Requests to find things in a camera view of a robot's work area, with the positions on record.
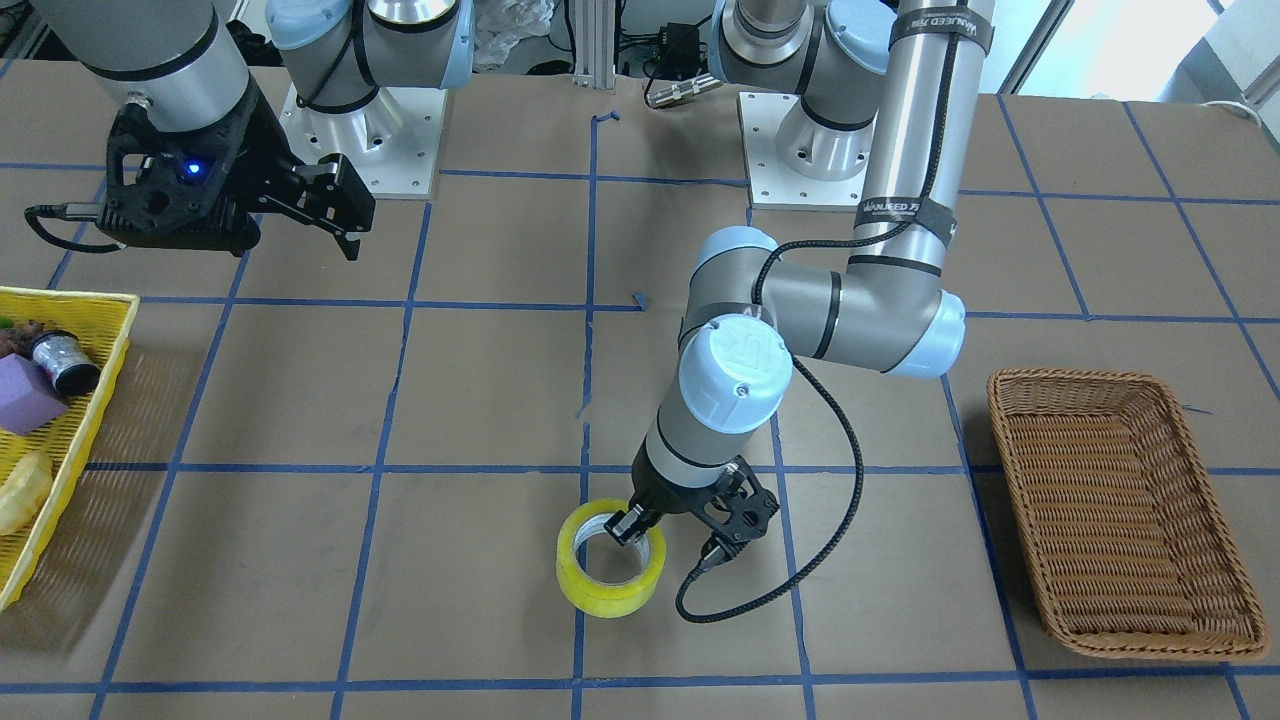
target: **yellow tape roll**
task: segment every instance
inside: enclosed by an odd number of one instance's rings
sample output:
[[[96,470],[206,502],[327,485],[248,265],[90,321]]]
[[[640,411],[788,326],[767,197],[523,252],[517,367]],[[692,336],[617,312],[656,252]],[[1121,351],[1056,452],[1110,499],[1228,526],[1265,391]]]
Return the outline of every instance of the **yellow tape roll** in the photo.
[[[648,555],[648,561],[643,561],[639,575],[625,583],[602,583],[577,564],[577,548],[604,532],[604,520],[626,509],[627,501],[620,498],[588,502],[564,520],[556,539],[556,579],[561,592],[575,607],[595,618],[622,618],[640,610],[653,597],[667,562],[667,541],[662,530],[652,528],[636,541],[637,552],[641,557]]]

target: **purple object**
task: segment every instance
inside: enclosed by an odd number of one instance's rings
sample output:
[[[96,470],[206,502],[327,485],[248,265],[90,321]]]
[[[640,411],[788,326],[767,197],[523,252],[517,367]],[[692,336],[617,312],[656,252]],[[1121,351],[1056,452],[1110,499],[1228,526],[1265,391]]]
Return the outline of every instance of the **purple object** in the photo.
[[[24,436],[65,411],[49,378],[31,360],[0,357],[0,428]]]

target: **plastic bag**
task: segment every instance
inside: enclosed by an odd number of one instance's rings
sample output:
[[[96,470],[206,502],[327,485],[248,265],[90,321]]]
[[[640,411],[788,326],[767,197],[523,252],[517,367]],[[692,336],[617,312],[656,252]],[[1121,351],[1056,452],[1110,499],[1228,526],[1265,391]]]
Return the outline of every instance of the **plastic bag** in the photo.
[[[511,49],[526,37],[549,35],[554,0],[476,0],[476,55],[479,70],[507,61]]]

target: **yellow basket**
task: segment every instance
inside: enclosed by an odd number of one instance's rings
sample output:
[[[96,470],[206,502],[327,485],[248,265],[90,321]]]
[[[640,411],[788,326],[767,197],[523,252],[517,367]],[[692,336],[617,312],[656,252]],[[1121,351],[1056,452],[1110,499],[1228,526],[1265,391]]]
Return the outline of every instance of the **yellow basket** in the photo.
[[[0,430],[0,479],[8,478],[18,459],[38,450],[54,461],[54,487],[49,501],[32,523],[10,536],[0,536],[0,609],[22,594],[36,570],[36,561],[54,534],[58,518],[76,489],[88,461],[102,413],[115,391],[115,378],[124,363],[129,327],[138,311],[136,295],[56,292],[0,287],[0,316],[15,323],[37,320],[50,328],[74,333],[84,354],[102,369],[93,393],[68,398],[68,410],[26,437]]]

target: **cable connector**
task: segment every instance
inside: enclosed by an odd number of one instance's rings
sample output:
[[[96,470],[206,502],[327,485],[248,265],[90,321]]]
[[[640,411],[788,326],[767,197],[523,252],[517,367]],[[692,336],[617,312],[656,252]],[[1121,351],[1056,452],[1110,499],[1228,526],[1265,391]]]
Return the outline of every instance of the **cable connector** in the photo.
[[[710,92],[724,85],[710,73],[703,73],[689,79],[673,82],[662,90],[645,95],[650,108],[669,108],[703,92]]]

